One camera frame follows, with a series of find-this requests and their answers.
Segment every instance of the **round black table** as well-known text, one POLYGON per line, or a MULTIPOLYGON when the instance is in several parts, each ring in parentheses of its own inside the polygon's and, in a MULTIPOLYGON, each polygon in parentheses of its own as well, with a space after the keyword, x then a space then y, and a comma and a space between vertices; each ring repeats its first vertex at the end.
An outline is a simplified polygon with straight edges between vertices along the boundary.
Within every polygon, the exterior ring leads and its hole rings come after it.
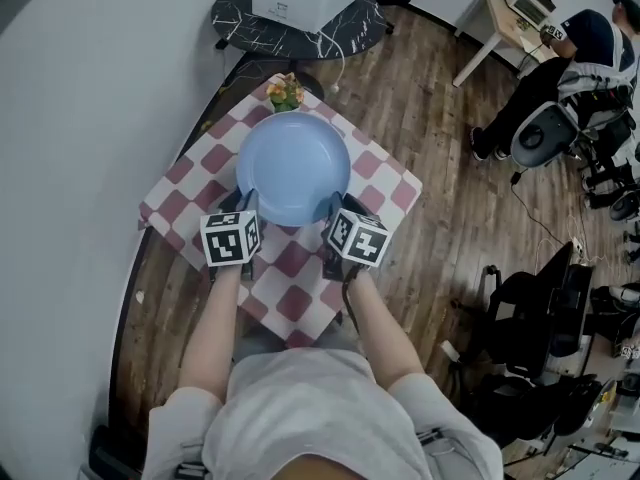
MULTIPOLYGON (((222 37, 217 47, 231 44, 247 52, 289 59, 289 68, 302 85, 323 99, 320 83, 311 75, 297 71, 297 61, 340 58, 338 48, 322 34, 303 32, 251 11, 251 0, 217 0, 213 4, 211 22, 222 37)), ((375 0, 355 0, 327 23, 322 32, 349 57, 374 46, 386 29, 384 13, 375 0)))

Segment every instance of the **cap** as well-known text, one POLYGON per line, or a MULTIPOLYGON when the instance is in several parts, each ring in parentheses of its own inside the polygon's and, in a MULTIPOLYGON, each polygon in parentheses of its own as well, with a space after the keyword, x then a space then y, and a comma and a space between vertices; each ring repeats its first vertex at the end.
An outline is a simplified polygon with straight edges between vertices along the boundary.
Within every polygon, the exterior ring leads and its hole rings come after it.
POLYGON ((614 4, 620 4, 624 7, 624 10, 627 12, 627 19, 629 20, 629 25, 633 30, 640 34, 640 6, 635 3, 633 0, 613 0, 614 4))

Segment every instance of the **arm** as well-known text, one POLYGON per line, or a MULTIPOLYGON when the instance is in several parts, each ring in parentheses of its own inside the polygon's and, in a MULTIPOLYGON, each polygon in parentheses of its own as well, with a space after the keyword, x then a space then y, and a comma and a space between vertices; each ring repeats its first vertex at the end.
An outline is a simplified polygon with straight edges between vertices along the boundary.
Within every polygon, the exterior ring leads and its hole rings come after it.
POLYGON ((378 384, 389 389, 405 375, 424 374, 415 348, 389 313, 368 272, 360 272, 351 282, 349 298, 378 384))
POLYGON ((227 392, 241 270, 218 270, 184 352, 178 389, 149 413, 143 480, 172 480, 182 462, 202 461, 204 436, 227 392))
POLYGON ((223 267, 182 358, 178 387, 197 387, 224 402, 235 339, 241 265, 223 267))
POLYGON ((443 480, 502 478, 498 446, 482 434, 424 373, 418 354, 389 313, 368 272, 349 286, 351 305, 367 359, 378 384, 395 398, 413 421, 416 433, 438 429, 446 438, 435 449, 425 445, 443 480))
POLYGON ((558 39, 551 39, 548 44, 551 49, 558 54, 558 56, 563 57, 565 59, 571 59, 578 51, 578 48, 573 41, 568 37, 565 37, 562 41, 558 39))

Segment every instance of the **blue bowl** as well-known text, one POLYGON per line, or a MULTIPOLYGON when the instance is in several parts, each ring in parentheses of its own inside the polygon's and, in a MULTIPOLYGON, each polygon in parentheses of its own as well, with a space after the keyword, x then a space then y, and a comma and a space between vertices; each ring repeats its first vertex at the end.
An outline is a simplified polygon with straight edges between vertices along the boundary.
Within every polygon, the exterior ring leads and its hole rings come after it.
POLYGON ((236 165, 240 191, 258 192, 260 215, 290 227, 326 218, 331 195, 344 195, 350 175, 341 135, 304 112, 282 112, 258 123, 243 142, 236 165))

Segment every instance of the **black and white marker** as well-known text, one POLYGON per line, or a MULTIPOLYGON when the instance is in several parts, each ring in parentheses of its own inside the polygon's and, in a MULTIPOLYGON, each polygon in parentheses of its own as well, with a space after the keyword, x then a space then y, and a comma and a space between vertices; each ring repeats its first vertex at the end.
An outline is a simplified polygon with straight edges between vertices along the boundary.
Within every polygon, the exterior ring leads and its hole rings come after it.
POLYGON ((375 216, 340 208, 329 228, 327 241, 342 258, 377 267, 389 246, 391 233, 375 216))
POLYGON ((200 235, 209 267, 248 263, 260 246, 257 212, 203 215, 200 235))

